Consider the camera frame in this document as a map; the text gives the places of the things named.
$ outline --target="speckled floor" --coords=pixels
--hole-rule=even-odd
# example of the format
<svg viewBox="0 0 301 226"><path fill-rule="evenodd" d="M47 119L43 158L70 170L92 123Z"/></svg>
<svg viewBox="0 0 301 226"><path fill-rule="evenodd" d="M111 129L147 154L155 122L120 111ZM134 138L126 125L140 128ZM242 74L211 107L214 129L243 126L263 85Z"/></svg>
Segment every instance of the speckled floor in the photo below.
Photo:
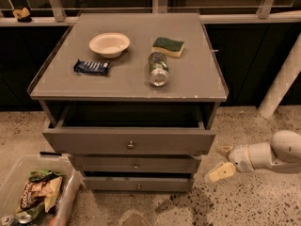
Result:
<svg viewBox="0 0 301 226"><path fill-rule="evenodd" d="M16 158L52 150L41 134L46 123L43 112L0 112L0 185ZM148 226L301 225L300 174L260 169L237 172L215 183L204 180L210 169L225 161L216 149L268 142L280 129L301 134L300 105L280 106L269 120L262 118L253 106L220 107L213 126L217 134L214 145L203 157L191 192L94 194L81 186L69 225L118 226L132 215L142 217Z"/></svg>

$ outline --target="sponge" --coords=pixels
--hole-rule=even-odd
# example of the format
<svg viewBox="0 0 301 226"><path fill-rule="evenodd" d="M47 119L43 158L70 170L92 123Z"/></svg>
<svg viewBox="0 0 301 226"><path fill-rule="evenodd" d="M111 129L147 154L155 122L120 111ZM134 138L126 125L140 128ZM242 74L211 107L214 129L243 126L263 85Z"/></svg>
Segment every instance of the sponge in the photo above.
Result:
<svg viewBox="0 0 301 226"><path fill-rule="evenodd" d="M159 37L152 45L151 52L162 52L169 57L180 57L183 48L183 41Z"/></svg>

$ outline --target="gray drawer cabinet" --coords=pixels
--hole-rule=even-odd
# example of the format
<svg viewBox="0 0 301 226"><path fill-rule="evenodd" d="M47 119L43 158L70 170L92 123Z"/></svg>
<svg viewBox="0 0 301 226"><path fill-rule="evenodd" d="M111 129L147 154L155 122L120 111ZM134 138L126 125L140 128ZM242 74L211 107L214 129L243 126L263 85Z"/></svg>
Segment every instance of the gray drawer cabinet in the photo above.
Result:
<svg viewBox="0 0 301 226"><path fill-rule="evenodd" d="M100 31L122 31L131 45L108 76L76 74L78 58L101 59L88 49ZM181 57L167 58L168 83L155 88L148 56L163 35L186 44ZM162 192L191 189L228 94L197 14L83 13L28 92L49 118L45 138L69 154L87 188Z"/></svg>

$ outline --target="blue snack wrapper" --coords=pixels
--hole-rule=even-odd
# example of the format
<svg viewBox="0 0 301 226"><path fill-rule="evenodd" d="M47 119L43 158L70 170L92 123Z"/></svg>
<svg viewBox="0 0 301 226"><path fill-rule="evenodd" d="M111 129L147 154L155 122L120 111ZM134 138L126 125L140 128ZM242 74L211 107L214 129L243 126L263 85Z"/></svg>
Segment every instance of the blue snack wrapper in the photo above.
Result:
<svg viewBox="0 0 301 226"><path fill-rule="evenodd" d="M107 75L109 71L110 61L81 61L77 60L73 69L78 74L95 74L95 75Z"/></svg>

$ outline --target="open drawer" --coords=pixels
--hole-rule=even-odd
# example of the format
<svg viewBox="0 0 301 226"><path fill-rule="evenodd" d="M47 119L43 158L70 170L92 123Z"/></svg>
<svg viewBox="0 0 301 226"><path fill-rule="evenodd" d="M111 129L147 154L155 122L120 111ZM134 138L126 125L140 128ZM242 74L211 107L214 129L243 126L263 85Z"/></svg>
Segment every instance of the open drawer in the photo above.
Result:
<svg viewBox="0 0 301 226"><path fill-rule="evenodd" d="M214 141L198 107L180 103L70 105L43 134L71 154L205 154Z"/></svg>
<svg viewBox="0 0 301 226"><path fill-rule="evenodd" d="M196 173L200 156L188 155L90 155L70 156L72 165L80 171Z"/></svg>

